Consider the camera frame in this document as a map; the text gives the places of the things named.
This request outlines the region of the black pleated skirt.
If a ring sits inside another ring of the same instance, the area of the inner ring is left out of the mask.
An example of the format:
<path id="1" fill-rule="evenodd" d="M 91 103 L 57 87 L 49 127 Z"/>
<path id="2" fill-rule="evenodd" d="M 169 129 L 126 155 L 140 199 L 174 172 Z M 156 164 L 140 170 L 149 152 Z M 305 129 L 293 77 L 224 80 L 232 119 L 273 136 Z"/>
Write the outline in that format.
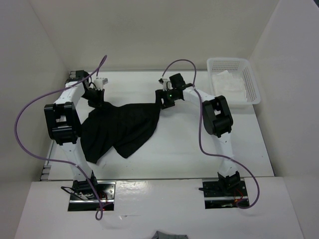
<path id="1" fill-rule="evenodd" d="M 130 157 L 153 135 L 159 117 L 156 103 L 116 107 L 104 102 L 82 123 L 80 141 L 86 161 L 96 164 L 112 147 L 123 158 Z"/>

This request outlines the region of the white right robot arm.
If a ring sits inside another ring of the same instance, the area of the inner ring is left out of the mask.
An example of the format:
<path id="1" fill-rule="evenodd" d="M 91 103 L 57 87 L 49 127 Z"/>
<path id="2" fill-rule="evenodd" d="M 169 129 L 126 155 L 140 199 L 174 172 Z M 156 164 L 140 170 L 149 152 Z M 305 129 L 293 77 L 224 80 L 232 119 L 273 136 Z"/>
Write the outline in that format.
<path id="1" fill-rule="evenodd" d="M 193 84 L 187 84 L 180 73 L 168 79 L 160 78 L 159 83 L 162 89 L 156 90 L 156 102 L 162 109 L 173 107 L 176 100 L 184 100 L 199 107 L 200 149 L 203 150 L 201 130 L 204 128 L 214 141 L 216 153 L 212 156 L 222 159 L 217 172 L 218 191 L 224 196 L 231 195 L 240 183 L 240 174 L 235 162 L 231 160 L 234 156 L 231 145 L 233 118 L 226 98 L 198 90 Z"/>

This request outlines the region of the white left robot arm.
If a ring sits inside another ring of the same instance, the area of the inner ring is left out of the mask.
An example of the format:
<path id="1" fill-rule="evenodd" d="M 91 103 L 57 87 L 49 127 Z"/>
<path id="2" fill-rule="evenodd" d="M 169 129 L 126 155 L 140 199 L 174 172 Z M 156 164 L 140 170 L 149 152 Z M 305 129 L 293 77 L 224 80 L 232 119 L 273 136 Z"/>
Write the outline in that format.
<path id="1" fill-rule="evenodd" d="M 99 194 L 99 186 L 81 147 L 82 124 L 76 106 L 84 98 L 90 107 L 100 107 L 104 101 L 104 90 L 91 88 L 89 73 L 84 70 L 70 72 L 65 87 L 67 90 L 54 103 L 44 107 L 48 134 L 64 151 L 66 162 L 71 164 L 74 192 L 93 199 Z"/>

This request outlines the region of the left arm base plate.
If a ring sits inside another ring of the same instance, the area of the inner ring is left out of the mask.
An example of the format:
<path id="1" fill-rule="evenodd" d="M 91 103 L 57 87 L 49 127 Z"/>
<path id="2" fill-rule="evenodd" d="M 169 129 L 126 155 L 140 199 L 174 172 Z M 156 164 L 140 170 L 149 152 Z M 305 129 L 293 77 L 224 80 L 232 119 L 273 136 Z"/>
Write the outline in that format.
<path id="1" fill-rule="evenodd" d="M 95 187 L 98 197 L 89 185 L 85 185 L 84 189 L 80 190 L 73 182 L 71 187 L 62 186 L 61 188 L 70 195 L 69 212 L 96 211 L 100 208 L 99 201 L 102 203 L 103 211 L 114 210 L 116 182 L 98 180 Z"/>

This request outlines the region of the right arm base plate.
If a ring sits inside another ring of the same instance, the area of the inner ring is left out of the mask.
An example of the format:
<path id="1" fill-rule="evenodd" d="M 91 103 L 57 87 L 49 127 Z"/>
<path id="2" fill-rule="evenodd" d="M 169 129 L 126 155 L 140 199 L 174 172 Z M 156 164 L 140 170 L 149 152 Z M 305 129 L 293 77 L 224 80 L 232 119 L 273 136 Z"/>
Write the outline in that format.
<path id="1" fill-rule="evenodd" d="M 246 184 L 243 179 L 229 190 L 223 189 L 217 178 L 203 179 L 198 188 L 203 193 L 205 209 L 226 209 L 250 206 Z"/>

